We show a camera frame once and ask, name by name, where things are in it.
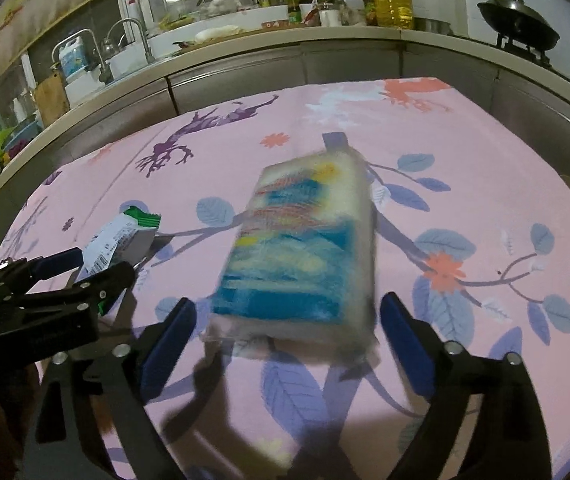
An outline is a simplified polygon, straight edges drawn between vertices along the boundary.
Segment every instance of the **snack package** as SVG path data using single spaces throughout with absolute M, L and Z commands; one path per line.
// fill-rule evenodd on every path
M 375 341 L 373 254 L 356 151 L 265 168 L 212 297 L 205 339 L 268 336 L 365 351 Z
M 120 262 L 135 265 L 151 247 L 161 216 L 130 206 L 100 228 L 82 250 L 82 269 L 76 281 Z

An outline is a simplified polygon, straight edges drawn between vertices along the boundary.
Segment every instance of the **pink tablecloth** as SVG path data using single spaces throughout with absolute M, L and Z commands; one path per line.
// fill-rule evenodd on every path
M 379 211 L 377 298 L 396 291 L 473 354 L 520 352 L 560 476 L 570 465 L 570 190 L 438 80 L 304 86 L 156 124 L 48 178 L 15 219 L 0 260 L 82 247 L 136 204 L 162 214 L 161 231 L 174 237 L 140 272 L 125 322 L 156 322 L 187 296 L 200 332 L 262 168 L 346 142 L 369 163 Z M 380 480 L 427 404 L 403 384 L 380 327 L 376 335 L 380 359 L 357 370 L 309 362 L 286 342 L 220 352 L 194 337 L 147 411 L 191 478 Z M 106 438 L 117 472 L 132 478 L 116 437 Z

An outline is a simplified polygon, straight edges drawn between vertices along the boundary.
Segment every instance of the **faucet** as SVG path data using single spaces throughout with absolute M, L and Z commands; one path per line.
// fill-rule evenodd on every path
M 113 75 L 111 74 L 111 67 L 109 66 L 109 63 L 105 63 L 105 60 L 102 58 L 100 48 L 98 47 L 98 42 L 96 41 L 96 36 L 94 36 L 94 32 L 90 28 L 79 30 L 78 32 L 73 33 L 69 38 L 65 38 L 63 41 L 60 41 L 51 51 L 52 63 L 56 63 L 56 53 L 58 52 L 58 49 L 61 45 L 64 45 L 68 41 L 71 41 L 73 38 L 80 36 L 84 32 L 88 32 L 92 35 L 92 40 L 94 40 L 96 52 L 98 53 L 98 59 L 100 60 L 100 75 L 98 76 L 98 81 L 105 84 L 110 83 L 114 79 Z
M 136 26 L 139 28 L 140 30 L 140 37 L 143 39 L 143 48 L 145 49 L 145 58 L 147 60 L 148 64 L 152 64 L 153 62 L 156 61 L 156 58 L 154 57 L 154 55 L 152 54 L 152 49 L 149 48 L 149 43 L 147 43 L 147 36 L 145 34 L 145 27 L 143 26 L 142 23 L 140 23 L 139 20 L 137 20 L 136 18 L 123 18 L 122 20 L 118 20 L 116 23 L 114 23 L 111 28 L 110 31 L 107 33 L 106 39 L 108 37 L 110 37 L 111 33 L 113 32 L 114 28 L 116 28 L 117 25 L 121 24 L 121 23 L 125 23 L 125 22 L 131 22 L 131 23 L 135 23 Z

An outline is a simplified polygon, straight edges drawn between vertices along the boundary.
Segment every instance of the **barcode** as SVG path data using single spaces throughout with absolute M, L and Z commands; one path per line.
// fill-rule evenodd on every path
M 109 262 L 107 261 L 107 258 L 105 258 L 103 254 L 99 254 L 98 258 L 96 258 L 96 261 L 94 262 L 94 265 L 92 266 L 92 274 L 101 272 L 102 270 L 106 269 L 108 265 Z

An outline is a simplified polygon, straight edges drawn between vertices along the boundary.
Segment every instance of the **yellow oil bottle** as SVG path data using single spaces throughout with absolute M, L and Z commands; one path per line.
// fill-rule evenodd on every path
M 412 0 L 374 0 L 379 27 L 414 28 Z

